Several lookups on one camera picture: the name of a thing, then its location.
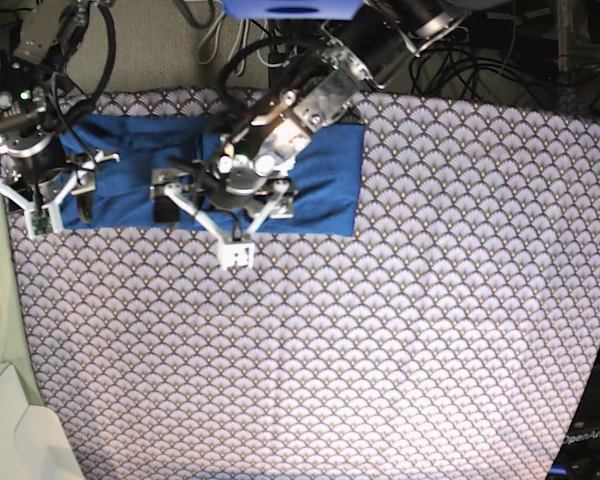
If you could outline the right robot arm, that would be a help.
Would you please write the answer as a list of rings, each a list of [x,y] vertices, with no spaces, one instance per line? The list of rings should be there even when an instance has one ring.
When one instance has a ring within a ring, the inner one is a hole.
[[[0,154],[14,162],[11,179],[0,178],[0,195],[48,231],[60,206],[97,162],[87,146],[81,160],[67,155],[61,137],[95,109],[115,65],[117,44],[111,1],[43,1],[25,17],[15,47],[0,58]],[[95,90],[62,109],[62,97],[75,90],[67,67],[83,42],[90,14],[105,23],[106,59]]]

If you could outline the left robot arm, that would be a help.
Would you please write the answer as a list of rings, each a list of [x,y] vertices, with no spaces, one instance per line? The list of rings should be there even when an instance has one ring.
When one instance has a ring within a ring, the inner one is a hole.
[[[173,159],[153,171],[154,221],[175,224],[187,213],[212,230],[212,207],[246,213],[255,231],[268,219],[292,217],[297,190],[289,173],[315,134],[339,121],[365,87],[383,88],[406,55],[450,35],[467,13],[449,1],[366,1],[351,21],[323,25],[317,37],[267,37],[244,47],[218,78],[228,108],[211,120],[218,146],[205,159]],[[226,82],[235,66],[278,45],[295,54],[270,90],[252,105],[232,96]]]

